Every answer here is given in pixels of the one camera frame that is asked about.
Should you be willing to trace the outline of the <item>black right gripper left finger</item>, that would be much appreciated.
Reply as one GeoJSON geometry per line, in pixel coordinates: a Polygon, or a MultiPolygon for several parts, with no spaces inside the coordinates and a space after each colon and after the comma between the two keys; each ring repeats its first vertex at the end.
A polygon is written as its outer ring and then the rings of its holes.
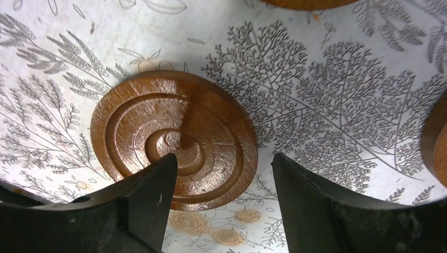
{"type": "Polygon", "coordinates": [[[160,252],[178,172],[166,154],[69,203],[1,182],[1,252],[160,252]]]}

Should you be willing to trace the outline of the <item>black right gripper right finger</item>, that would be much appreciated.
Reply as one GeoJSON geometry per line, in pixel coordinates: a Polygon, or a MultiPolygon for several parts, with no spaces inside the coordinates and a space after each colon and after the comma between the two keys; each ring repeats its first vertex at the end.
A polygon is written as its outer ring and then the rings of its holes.
{"type": "Polygon", "coordinates": [[[375,199],[282,153],[272,168],[290,252],[446,252],[446,199],[419,206],[375,199]]]}

